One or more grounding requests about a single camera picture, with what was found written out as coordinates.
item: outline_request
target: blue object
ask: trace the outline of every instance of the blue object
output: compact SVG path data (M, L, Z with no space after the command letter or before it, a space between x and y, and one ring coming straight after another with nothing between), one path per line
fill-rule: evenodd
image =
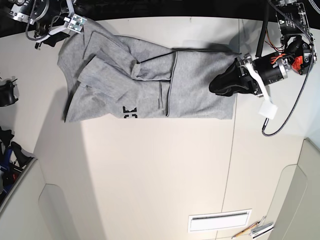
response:
M3 187L3 193L7 194L11 190L12 187L13 187L13 184L10 184L10 185Z
M4 159L0 162L0 170L3 172L10 172L10 157L13 150L10 147L7 147L4 151Z

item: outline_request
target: white table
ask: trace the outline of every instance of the white table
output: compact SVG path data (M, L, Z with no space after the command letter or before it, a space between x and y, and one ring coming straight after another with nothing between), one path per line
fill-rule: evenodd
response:
M219 43L252 56L261 28L257 21L208 17L131 18L101 24L114 34L165 47ZM277 44L276 24L270 24L269 31ZM313 34L320 36L319 31ZM56 66L61 43L41 51L33 44L23 34L0 39L1 76L16 76L20 93L15 105L0 109L0 126L13 128L15 140L27 151L35 148L45 181L63 189L81 239L231 237L239 229L188 234L188 216L252 209L253 223L266 215L281 172L297 163L315 117L304 106L312 103L319 108L316 65L292 119L273 138L261 135L262 100L241 94L233 120L123 120L106 115L66 124L61 121L66 81ZM282 124L302 82L292 73L271 86L279 112L267 131Z

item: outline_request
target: black cable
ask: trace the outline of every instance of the black cable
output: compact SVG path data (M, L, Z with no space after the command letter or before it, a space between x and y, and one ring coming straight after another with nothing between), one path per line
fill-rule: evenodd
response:
M309 0L309 2L310 2L310 4L311 4L311 6L314 8L314 10L315 10L318 14L320 14L320 9L319 9L318 5L314 2L314 0Z
M264 7L264 18L262 23L262 28L260 32L260 37L258 41L258 46L256 47L255 56L257 58L261 58L262 50L264 48L264 41L266 38L266 32L268 27L268 21L269 21L269 2L265 0L265 7Z
M301 90L299 92L299 95L298 97L296 98L296 101L288 115L288 117L286 118L286 120L284 121L284 123L281 125L281 127L275 131L274 133L271 133L271 134L266 134L265 133L265 129L268 125L268 122L269 122L269 118L266 118L265 121L264 121L264 124L262 126L262 134L265 136L265 137L273 137L274 135L277 135L284 127L285 125L287 124L287 122L289 121L289 119L291 118L292 114L294 113L294 110L296 109L297 107L297 104L300 100L300 97L302 95L302 92L304 91L305 89L305 86L306 86L306 83L307 83L307 80L308 80L308 77L309 77L309 74L311 72L311 69L313 67L313 64L314 64L314 56L315 56L315 49L314 49L314 46L313 46L313 41L310 37L310 35L302 28L300 27L295 21L293 21L292 19L290 19L288 16L286 16L282 11L280 11L272 2L271 0L267 0L269 2L269 4L271 5L271 7L273 7L279 14L281 14L282 16L284 16L284 18L290 22L292 22L292 24L294 24L305 36L306 38L309 40L310 42L310 47L311 47L311 61L310 61L310 65L309 65L309 68L308 68L308 71L306 72L306 76L305 76L305 79L304 79L304 82L302 84L302 87L301 87Z
M37 3L37 0L33 0L30 16L28 18L28 22L27 22L26 28L25 28L25 36L26 36L27 39L29 39L31 41L39 41L39 40L42 40L42 39L46 38L49 35L49 33L50 33L50 31L51 31L51 29L53 27L53 24L58 20L57 18L60 17L60 15L57 15L57 16L54 16L52 18L50 26L49 26L49 29L48 29L48 34L45 34L45 35L43 35L41 37L36 37L36 38L30 37L29 34L28 34L28 31L29 31L29 26L30 26L30 23L31 23L31 16L34 14L34 11L35 11L35 8L36 8L36 3Z

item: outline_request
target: orange wire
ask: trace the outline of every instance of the orange wire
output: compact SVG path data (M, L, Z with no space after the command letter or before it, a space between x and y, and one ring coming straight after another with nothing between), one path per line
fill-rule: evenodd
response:
M275 64L275 62L276 62L278 59L282 58L282 57L285 56L285 55L286 55L285 53L282 53L282 54L280 54L279 56L272 56L272 57L270 58L271 64Z
M283 51L284 51L283 49L280 49L280 48L282 48L283 46L281 46L281 47L276 47L276 46L271 42L270 37L269 37L268 29L266 29L266 36L267 36L268 41L269 41L269 43L270 43L270 45L271 45L271 47L272 47L273 49L277 50L278 52L283 52Z

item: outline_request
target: folded shirt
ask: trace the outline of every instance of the folded shirt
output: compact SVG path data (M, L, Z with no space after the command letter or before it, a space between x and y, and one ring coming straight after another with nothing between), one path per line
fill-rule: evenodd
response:
M117 118L232 119L235 96L209 91L238 53L175 51L115 36L88 20L71 33L58 66L68 87L66 122L112 114Z

